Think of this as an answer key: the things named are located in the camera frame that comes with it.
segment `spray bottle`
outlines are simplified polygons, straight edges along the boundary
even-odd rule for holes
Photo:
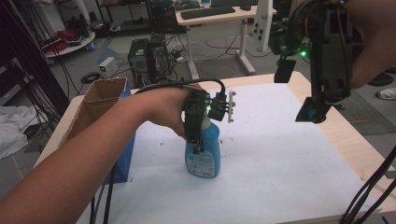
[[[219,127],[204,116],[201,127],[201,144],[186,142],[185,162],[187,170],[203,178],[214,178],[220,170]]]

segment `cardboard box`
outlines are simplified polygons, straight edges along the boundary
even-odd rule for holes
[[[67,130],[63,143],[98,120],[119,99],[131,95],[127,78],[111,78],[94,81],[86,92],[77,114]],[[128,179],[134,149],[134,137],[131,137],[116,162],[114,183],[123,183]]]

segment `white cloth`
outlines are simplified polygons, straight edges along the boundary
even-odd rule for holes
[[[0,160],[27,145],[23,132],[37,124],[35,107],[0,106]]]

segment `red object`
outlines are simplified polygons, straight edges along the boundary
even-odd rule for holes
[[[67,48],[66,42],[63,40],[56,42],[55,44],[49,45],[48,47],[44,48],[45,53],[58,53],[61,52],[62,50]]]
[[[77,38],[78,35],[74,32],[71,32],[69,30],[62,30],[62,31],[57,31],[55,33],[56,37],[61,38],[61,39],[74,39]]]

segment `bottle label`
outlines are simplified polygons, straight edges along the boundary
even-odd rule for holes
[[[211,177],[215,175],[215,161],[212,153],[205,151],[198,155],[190,153],[187,157],[187,169],[199,176]]]

